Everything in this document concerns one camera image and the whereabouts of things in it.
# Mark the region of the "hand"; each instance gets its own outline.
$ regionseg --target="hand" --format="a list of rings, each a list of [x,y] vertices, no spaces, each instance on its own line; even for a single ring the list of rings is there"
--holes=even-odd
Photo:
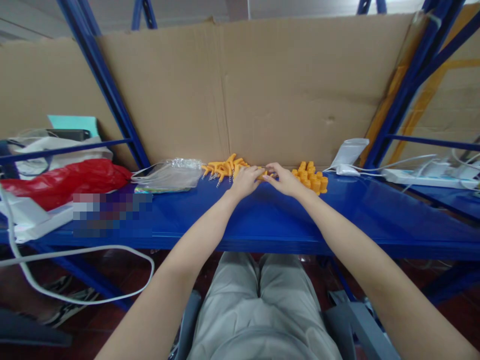
[[[259,186],[260,181],[257,178],[265,172],[264,169],[259,169],[257,166],[241,167],[238,175],[233,181],[229,192],[234,194],[238,201],[250,195]]]
[[[277,173],[278,181],[271,176],[264,175],[263,178],[282,194],[298,199],[301,194],[305,194],[307,189],[295,176],[287,169],[280,166],[278,162],[272,162],[265,166],[269,173]]]

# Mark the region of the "blue shelf surface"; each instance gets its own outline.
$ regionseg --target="blue shelf surface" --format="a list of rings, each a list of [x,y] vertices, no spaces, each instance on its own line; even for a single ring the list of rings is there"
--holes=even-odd
[[[480,197],[474,196],[471,190],[420,185],[413,185],[409,190],[454,213],[480,221]]]
[[[391,257],[480,260],[480,229],[371,177],[336,174],[328,177],[328,193],[321,198]],[[35,241],[49,246],[116,244],[138,249],[171,249],[230,188],[228,181],[218,188],[216,184],[214,180],[204,179],[188,192],[154,195],[149,209],[130,212],[134,219],[111,221],[109,224],[116,230],[107,231],[103,237],[78,236],[75,229],[81,223],[73,221]],[[128,185],[120,192],[128,194],[133,189],[133,185]],[[0,241],[7,241],[4,229],[0,230]],[[332,255],[303,207],[267,183],[260,184],[238,204],[217,249]]]

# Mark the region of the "white plastic bag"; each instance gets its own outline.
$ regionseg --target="white plastic bag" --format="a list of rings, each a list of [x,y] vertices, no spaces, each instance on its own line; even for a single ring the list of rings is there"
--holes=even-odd
[[[75,141],[60,137],[15,137],[11,138],[8,149],[12,154],[28,154],[44,150],[69,148],[80,145],[97,144],[102,140],[99,136],[91,137],[84,141]],[[80,163],[88,159],[113,159],[113,153],[106,147],[96,147],[87,150],[69,152],[48,157],[39,157],[30,160],[16,161],[20,179],[31,180],[50,170],[63,168],[66,165]]]

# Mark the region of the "red plastic bag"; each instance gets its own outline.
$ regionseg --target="red plastic bag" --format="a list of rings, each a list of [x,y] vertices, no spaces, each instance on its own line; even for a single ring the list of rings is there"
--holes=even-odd
[[[32,198],[49,211],[73,200],[73,194],[104,194],[129,183],[132,173],[108,159],[90,159],[48,171],[33,180],[0,180],[5,190]]]

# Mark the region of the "pixelated blur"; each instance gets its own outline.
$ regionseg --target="pixelated blur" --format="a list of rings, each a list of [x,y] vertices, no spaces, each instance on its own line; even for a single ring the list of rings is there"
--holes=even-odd
[[[143,238],[152,236],[152,194],[73,195],[76,238]]]

